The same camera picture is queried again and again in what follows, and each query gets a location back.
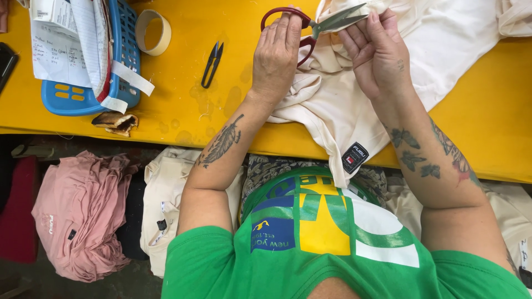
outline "thread snips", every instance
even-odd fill
[[[211,55],[209,55],[209,60],[207,61],[207,67],[205,68],[205,72],[203,73],[203,78],[201,79],[201,86],[203,88],[209,88],[209,86],[211,85],[212,77],[214,76],[214,73],[216,72],[216,68],[218,68],[218,64],[220,63],[220,58],[222,58],[223,43],[221,44],[220,48],[218,48],[218,42],[219,41],[217,41],[216,45],[214,45],[214,48],[212,48]],[[209,76],[209,80],[207,81],[207,83],[205,83],[205,79],[207,78],[207,74],[209,73],[209,69],[211,68],[211,65],[212,65],[211,75]]]

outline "yellow table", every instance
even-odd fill
[[[314,15],[318,0],[299,1]],[[0,95],[0,133],[84,135],[97,138],[204,147],[233,113],[251,86],[252,58],[260,20],[280,0],[154,0],[133,5],[154,9],[172,26],[172,41],[157,57],[142,55],[142,75],[155,90],[142,94],[131,112],[139,116],[131,138],[94,128],[93,116],[49,113],[34,79],[28,11],[10,2],[9,33],[0,40],[20,52]],[[200,86],[214,43],[224,42],[223,57],[209,89]],[[481,178],[532,182],[532,39],[505,39],[459,80],[430,115],[458,145]],[[299,123],[266,123],[250,152],[327,159],[325,151]],[[388,145],[371,165],[398,167]]]

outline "tattoo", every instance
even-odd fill
[[[404,63],[402,59],[397,60],[397,65],[399,66],[399,72],[404,71]]]
[[[454,143],[445,135],[440,128],[430,119],[432,130],[434,135],[439,140],[445,151],[445,155],[451,154],[453,157],[453,167],[458,171],[458,183],[465,179],[470,179],[475,185],[480,186],[480,182],[472,170],[466,157],[460,152],[460,150],[454,145]]]
[[[405,131],[404,129],[402,131],[399,131],[398,129],[392,129],[392,143],[394,144],[395,148],[398,148],[403,140],[413,148],[417,148],[418,150],[421,148],[418,141],[412,137],[409,131]]]
[[[406,165],[408,169],[411,171],[415,171],[415,164],[417,162],[423,162],[427,159],[418,157],[418,154],[412,154],[410,151],[403,151],[403,156],[401,157],[401,161]]]
[[[214,139],[212,145],[207,150],[208,154],[205,157],[205,154],[201,154],[197,159],[197,165],[203,164],[204,168],[209,167],[209,164],[221,158],[233,145],[233,143],[238,143],[240,141],[241,131],[236,131],[236,123],[239,121],[243,114],[241,114],[237,119],[230,125],[224,126],[220,133]]]
[[[421,167],[421,177],[433,176],[439,179],[439,166],[428,164]]]
[[[512,266],[513,272],[516,274],[517,278],[521,280],[521,276],[519,275],[519,271],[517,270],[516,264],[513,263],[512,256],[510,255],[510,251],[508,250],[508,247],[506,247],[506,260]]]

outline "blue plastic basket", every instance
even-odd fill
[[[137,13],[125,0],[109,0],[109,15],[113,31],[113,59],[140,74],[140,51],[135,40]],[[109,96],[137,105],[140,90],[116,74],[111,73]],[[41,97],[48,111],[63,116],[77,117],[107,111],[96,100],[92,88],[43,80]]]

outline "person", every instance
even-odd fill
[[[336,188],[324,167],[280,173],[258,187],[233,232],[225,190],[290,88],[301,26],[283,13],[262,31],[251,89],[190,171],[162,297],[530,298],[475,173],[414,90],[389,9],[338,34],[423,204],[421,240],[367,189]]]

